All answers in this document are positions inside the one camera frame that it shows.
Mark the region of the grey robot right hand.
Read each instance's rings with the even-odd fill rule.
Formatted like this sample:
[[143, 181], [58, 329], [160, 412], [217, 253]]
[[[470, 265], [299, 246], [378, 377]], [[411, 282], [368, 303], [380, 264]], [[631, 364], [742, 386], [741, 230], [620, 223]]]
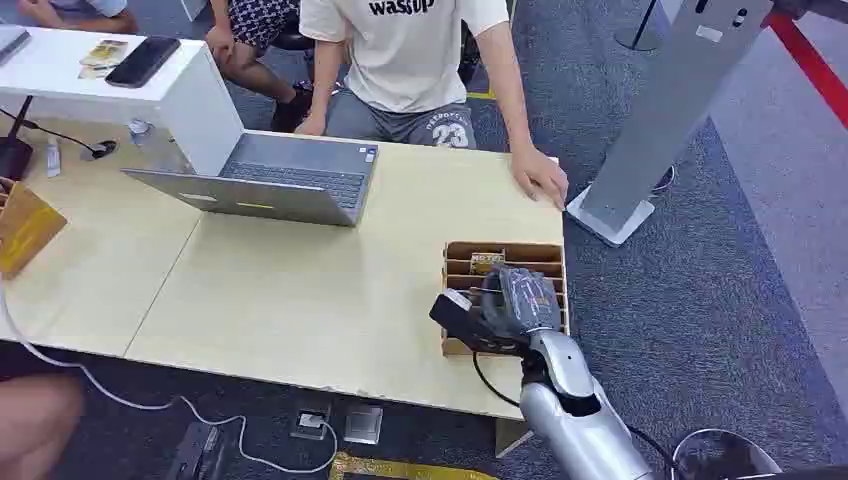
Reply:
[[494, 338], [528, 345], [533, 334], [562, 329], [554, 284], [540, 272], [495, 265], [482, 291], [481, 322]]

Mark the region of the person's left hand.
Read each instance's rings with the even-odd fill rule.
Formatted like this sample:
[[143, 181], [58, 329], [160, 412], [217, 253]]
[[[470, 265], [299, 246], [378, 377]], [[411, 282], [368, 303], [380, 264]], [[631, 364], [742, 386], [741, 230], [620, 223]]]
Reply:
[[533, 200], [544, 195], [559, 211], [565, 209], [569, 181], [559, 163], [534, 145], [511, 148], [510, 170], [514, 180]]

